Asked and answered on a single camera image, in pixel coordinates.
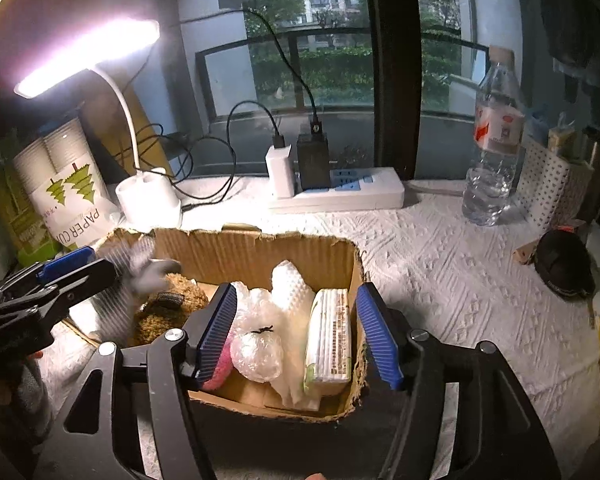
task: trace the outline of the lamp head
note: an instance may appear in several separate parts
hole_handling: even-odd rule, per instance
[[[81,70],[124,57],[158,38],[160,27],[155,20],[113,20],[58,50],[51,60],[19,82],[14,92],[31,99]]]

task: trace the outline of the silver bolt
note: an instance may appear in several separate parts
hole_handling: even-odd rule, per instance
[[[495,354],[496,353],[496,345],[494,345],[491,341],[482,341],[480,343],[480,351],[485,354]]]
[[[411,330],[410,337],[414,341],[426,341],[429,339],[429,332],[421,328],[417,328],[416,330]]]
[[[111,355],[116,351],[116,344],[111,341],[105,341],[98,346],[98,353],[100,355]]]
[[[184,332],[179,328],[170,328],[164,334],[167,341],[177,341],[178,339],[181,339],[183,335]]]

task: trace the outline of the power strip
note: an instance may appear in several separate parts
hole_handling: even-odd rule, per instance
[[[404,186],[394,168],[331,170],[329,189],[308,189],[291,198],[268,201],[272,213],[317,213],[400,209]]]

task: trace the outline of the pink object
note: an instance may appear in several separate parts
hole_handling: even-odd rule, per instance
[[[218,359],[216,369],[214,370],[214,374],[202,385],[203,391],[212,392],[217,390],[224,384],[226,378],[231,373],[231,370],[234,369],[234,363],[231,361],[231,341],[233,340],[234,334],[230,333],[224,342],[222,352],[220,352],[220,357]]]

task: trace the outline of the table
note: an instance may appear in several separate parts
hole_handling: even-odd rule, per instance
[[[222,182],[206,178],[183,185],[200,195]],[[462,216],[457,196],[462,182],[417,185],[443,194],[408,189],[400,210],[272,215],[263,201],[266,179],[241,177],[224,202],[187,212],[182,229],[218,230],[240,222],[270,234],[299,231],[353,240],[371,281],[413,327],[461,346],[482,339],[496,343],[529,394],[560,468],[570,473],[597,437],[600,423],[600,351],[586,304],[559,299],[532,266],[513,262],[513,250],[537,237],[515,210],[504,213],[502,224],[481,228]],[[591,237],[600,246],[600,229]],[[49,363],[62,361],[63,352],[77,362],[84,359],[84,348],[74,349],[84,345],[77,336],[58,327],[56,332],[59,340],[42,362],[49,380],[54,373]],[[51,388],[56,404],[70,380],[62,378]],[[316,471],[330,479],[374,478],[404,397],[379,380],[373,365],[368,382],[362,405],[337,426],[290,426],[195,404],[218,478],[304,478]],[[447,400],[432,478],[441,476],[450,460],[457,400],[453,385]],[[152,462],[151,456],[145,460]]]

